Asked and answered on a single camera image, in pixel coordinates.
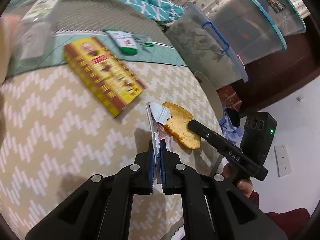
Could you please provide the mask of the right hand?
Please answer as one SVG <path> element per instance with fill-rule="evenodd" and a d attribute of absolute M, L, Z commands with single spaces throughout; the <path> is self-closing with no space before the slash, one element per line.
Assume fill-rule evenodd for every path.
<path fill-rule="evenodd" d="M 236 170 L 231 163 L 227 163 L 222 171 L 222 175 L 226 178 L 231 178 L 236 175 Z M 250 179 L 241 179 L 237 183 L 237 188 L 249 198 L 253 192 L 253 183 Z"/>

